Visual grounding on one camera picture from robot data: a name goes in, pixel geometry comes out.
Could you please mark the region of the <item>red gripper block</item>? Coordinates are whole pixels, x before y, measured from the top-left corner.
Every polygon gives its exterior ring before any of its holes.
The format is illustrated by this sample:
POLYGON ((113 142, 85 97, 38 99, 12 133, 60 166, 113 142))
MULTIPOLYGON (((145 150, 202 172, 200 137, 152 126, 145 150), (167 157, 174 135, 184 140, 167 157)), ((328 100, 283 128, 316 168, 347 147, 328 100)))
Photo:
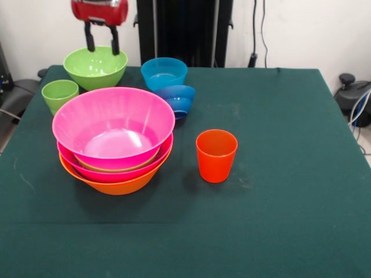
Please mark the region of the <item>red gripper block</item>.
POLYGON ((90 31, 91 23, 102 23, 110 26, 112 34, 112 54, 120 54, 119 39, 116 26, 126 21, 128 16, 128 1, 71 1, 74 16, 84 21, 84 33, 89 52, 95 51, 93 35, 90 31))

